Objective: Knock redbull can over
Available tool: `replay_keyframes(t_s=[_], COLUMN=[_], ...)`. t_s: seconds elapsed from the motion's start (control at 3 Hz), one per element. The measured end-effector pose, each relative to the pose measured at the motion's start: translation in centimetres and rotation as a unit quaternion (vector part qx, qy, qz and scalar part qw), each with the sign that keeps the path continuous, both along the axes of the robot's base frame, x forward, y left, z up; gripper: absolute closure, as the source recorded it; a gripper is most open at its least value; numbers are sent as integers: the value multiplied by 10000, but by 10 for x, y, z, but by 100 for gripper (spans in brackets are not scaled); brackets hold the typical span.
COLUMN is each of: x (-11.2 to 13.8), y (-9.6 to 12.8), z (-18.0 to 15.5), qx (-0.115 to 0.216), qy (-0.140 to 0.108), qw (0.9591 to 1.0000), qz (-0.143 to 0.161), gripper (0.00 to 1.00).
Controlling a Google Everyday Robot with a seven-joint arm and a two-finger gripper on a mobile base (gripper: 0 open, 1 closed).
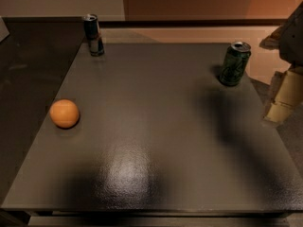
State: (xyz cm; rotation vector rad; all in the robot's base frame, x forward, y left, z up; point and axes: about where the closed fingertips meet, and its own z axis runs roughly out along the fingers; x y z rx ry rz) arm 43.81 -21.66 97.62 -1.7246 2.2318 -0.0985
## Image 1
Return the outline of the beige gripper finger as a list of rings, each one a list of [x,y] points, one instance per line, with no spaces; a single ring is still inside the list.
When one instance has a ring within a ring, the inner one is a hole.
[[[303,67],[291,66],[272,77],[263,118],[283,123],[303,101]]]

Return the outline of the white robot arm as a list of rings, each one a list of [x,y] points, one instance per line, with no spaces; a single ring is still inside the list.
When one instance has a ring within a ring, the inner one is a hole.
[[[265,120],[281,124],[303,101],[303,2],[259,46],[277,49],[279,57],[290,64],[285,72],[274,73],[263,115]]]

